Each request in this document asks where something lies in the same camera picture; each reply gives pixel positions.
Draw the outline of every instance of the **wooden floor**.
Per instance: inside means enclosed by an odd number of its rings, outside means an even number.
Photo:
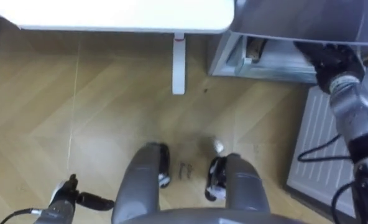
[[[131,157],[155,140],[172,153],[162,209],[223,206],[203,196],[211,158],[202,156],[200,142],[215,136],[224,153],[256,166],[272,212],[329,223],[281,189],[306,86],[207,77],[206,37],[191,35],[186,93],[173,96],[171,38],[21,31],[0,21],[0,221],[14,210],[47,206],[71,173],[80,190],[114,199]],[[181,162],[193,166],[190,179],[178,179]],[[110,223],[110,216],[78,207],[74,223]]]

